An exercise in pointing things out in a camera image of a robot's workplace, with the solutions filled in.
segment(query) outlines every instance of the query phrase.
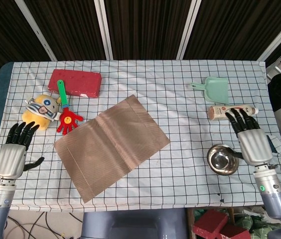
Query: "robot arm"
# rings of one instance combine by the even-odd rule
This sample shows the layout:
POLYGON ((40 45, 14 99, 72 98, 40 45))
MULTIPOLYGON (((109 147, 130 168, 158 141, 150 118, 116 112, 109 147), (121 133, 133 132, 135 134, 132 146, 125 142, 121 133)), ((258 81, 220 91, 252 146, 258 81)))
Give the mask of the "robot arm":
MULTIPOLYGON (((242 155, 248 165, 255 167, 254 177, 269 217, 281 220, 281 184, 276 170, 268 163, 272 159, 267 137, 257 121, 240 110, 231 109, 227 118, 238 137, 242 155)), ((281 229, 268 233, 268 239, 281 239, 281 229)))
POLYGON ((39 128, 34 122, 25 126, 17 123, 10 129, 6 143, 0 150, 0 239, 3 238, 4 225, 11 207, 16 189, 15 180, 24 171, 40 165, 44 157, 35 163, 25 164, 25 157, 33 134, 39 128))

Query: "black robotic finger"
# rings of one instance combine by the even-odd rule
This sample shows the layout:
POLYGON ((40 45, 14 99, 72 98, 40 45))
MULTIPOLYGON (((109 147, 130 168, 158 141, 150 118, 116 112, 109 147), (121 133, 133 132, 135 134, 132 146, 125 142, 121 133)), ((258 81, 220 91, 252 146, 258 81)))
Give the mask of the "black robotic finger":
POLYGON ((244 120, 241 118, 241 115, 238 113, 238 111, 236 111, 234 108, 231 108, 230 110, 235 115, 237 122, 241 127, 241 130, 242 131, 247 130, 247 126, 246 126, 244 120))
POLYGON ((231 125, 232 125, 232 128, 234 129, 234 132, 236 134, 238 134, 239 132, 242 131, 240 125, 238 124, 238 122, 235 120, 235 118, 229 114, 228 112, 225 113, 225 115, 227 116, 227 118, 229 119, 231 125))
POLYGON ((252 124, 254 125, 255 129, 260 129, 260 126, 258 124, 258 122, 251 116, 249 116, 250 120, 252 121, 252 124))
POLYGON ((39 166, 42 162, 44 161, 44 157, 40 157, 36 162, 34 163, 28 163, 24 166, 23 168, 23 172, 32 169, 32 168, 36 168, 37 166, 39 166))
POLYGON ((13 125, 11 127, 11 129, 9 130, 9 133, 7 134, 7 138, 6 138, 6 142, 5 143, 11 143, 12 142, 12 138, 13 138, 13 134, 15 129, 18 127, 18 123, 16 123, 15 125, 13 125))
POLYGON ((254 124, 252 123, 250 116, 247 115, 247 113, 243 109, 240 109, 239 112, 242 114, 242 116, 245 120, 247 129, 254 129, 254 124))
POLYGON ((20 138, 21 132, 23 127, 25 126, 25 122, 20 124, 14 131, 13 137, 12 137, 12 143, 17 143, 18 139, 20 138))
POLYGON ((34 127, 32 127, 29 132, 27 133, 27 135, 25 136, 25 139, 23 141, 23 145, 25 145, 25 150, 29 149, 32 137, 34 135, 34 133, 36 132, 36 130, 40 127, 40 125, 36 125, 34 127))
POLYGON ((21 136, 20 136, 20 138, 19 138, 18 144, 21 144, 21 145, 23 144, 24 139, 25 139, 25 137, 26 137, 28 131, 32 128, 32 126, 33 126, 34 124, 35 124, 35 122, 32 121, 31 123, 28 123, 28 124, 24 127, 24 129, 23 129, 23 131, 22 131, 22 134, 21 134, 21 136))

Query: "red block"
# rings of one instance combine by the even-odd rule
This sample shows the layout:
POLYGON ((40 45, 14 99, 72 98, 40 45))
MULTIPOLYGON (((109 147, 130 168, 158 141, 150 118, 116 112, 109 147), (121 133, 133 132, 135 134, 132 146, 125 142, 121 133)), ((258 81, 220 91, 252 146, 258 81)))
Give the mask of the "red block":
POLYGON ((228 216, 215 210, 208 210, 193 227, 193 232, 205 239, 215 239, 228 221, 228 216))
POLYGON ((100 73, 96 72, 55 69, 47 87, 50 92, 59 93, 56 84, 58 80, 63 80, 65 92, 68 96, 97 98, 102 77, 100 73))
POLYGON ((217 239, 250 239, 250 233, 244 228, 226 224, 217 235, 217 239))

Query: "white checkered tablecloth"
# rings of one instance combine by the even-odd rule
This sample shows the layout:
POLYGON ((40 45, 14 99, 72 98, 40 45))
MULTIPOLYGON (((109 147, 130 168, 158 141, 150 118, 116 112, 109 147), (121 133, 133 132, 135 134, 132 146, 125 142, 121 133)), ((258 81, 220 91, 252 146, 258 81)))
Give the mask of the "white checkered tablecloth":
MULTIPOLYGON (((13 209, 41 211, 105 211, 201 206, 246 206, 262 204, 255 187, 253 167, 240 161, 231 176, 216 175, 206 162, 208 149, 224 143, 240 151, 229 122, 209 121, 213 103, 191 82, 203 83, 208 76, 229 79, 229 103, 259 108, 259 125, 280 137, 266 86, 265 65, 255 61, 68 61, 15 63, 0 126, 0 147, 8 130, 21 121, 25 99, 51 93, 47 85, 54 69, 93 71, 102 74, 97 99, 70 97, 70 109, 85 120, 134 94, 171 143, 137 169, 86 204, 67 174, 53 144, 59 122, 37 131, 26 162, 44 156, 40 167, 24 172, 16 181, 13 209)), ((272 164, 279 164, 281 153, 272 164)))

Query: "yellow plush toy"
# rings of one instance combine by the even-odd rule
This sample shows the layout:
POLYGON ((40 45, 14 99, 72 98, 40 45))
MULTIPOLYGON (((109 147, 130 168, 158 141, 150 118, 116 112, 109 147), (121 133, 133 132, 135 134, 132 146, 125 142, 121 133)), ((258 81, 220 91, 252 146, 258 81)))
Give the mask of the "yellow plush toy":
POLYGON ((25 101, 27 103, 26 111, 22 114, 22 120, 26 124, 34 121, 39 124, 39 130, 46 130, 51 121, 59 120, 61 113, 58 112, 58 104, 60 98, 57 100, 47 95, 39 95, 35 99, 25 101))

